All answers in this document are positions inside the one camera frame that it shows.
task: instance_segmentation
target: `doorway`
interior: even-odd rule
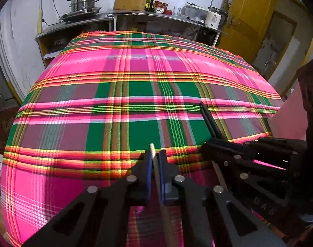
[[[276,0],[232,0],[218,48],[252,64],[264,39]]]
[[[252,66],[266,80],[269,80],[284,56],[296,26],[296,21],[278,11],[274,11],[265,38],[252,63]]]
[[[296,22],[293,36],[287,49],[277,64],[276,69],[268,75],[268,82],[283,96],[293,84],[297,69],[299,69],[313,41],[313,17],[302,2],[298,0],[277,0],[275,11],[282,13]]]

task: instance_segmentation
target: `red container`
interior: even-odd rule
[[[165,15],[169,15],[171,16],[172,15],[172,10],[168,10],[168,9],[164,9],[164,12],[163,12]]]

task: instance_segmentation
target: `rice cooker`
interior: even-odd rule
[[[221,15],[209,11],[207,14],[207,18],[205,19],[205,25],[209,28],[218,29],[221,19]]]

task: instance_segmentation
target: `white appliance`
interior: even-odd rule
[[[221,19],[222,19],[221,15],[209,11],[207,14],[207,18],[205,19],[205,25],[209,28],[218,29]]]
[[[202,23],[205,22],[208,12],[208,9],[192,4],[186,4],[181,11],[181,13],[187,16],[190,20]]]

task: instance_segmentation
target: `kettle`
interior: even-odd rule
[[[218,28],[221,28],[227,21],[227,17],[228,17],[227,12],[220,10],[218,8],[212,7],[212,6],[208,7],[208,9],[209,9],[209,11],[214,12],[214,13],[222,16],[222,18],[220,19],[220,23],[218,25]]]
[[[204,23],[209,28],[218,29],[221,19],[222,19],[222,16],[220,14],[208,11],[208,14]]]

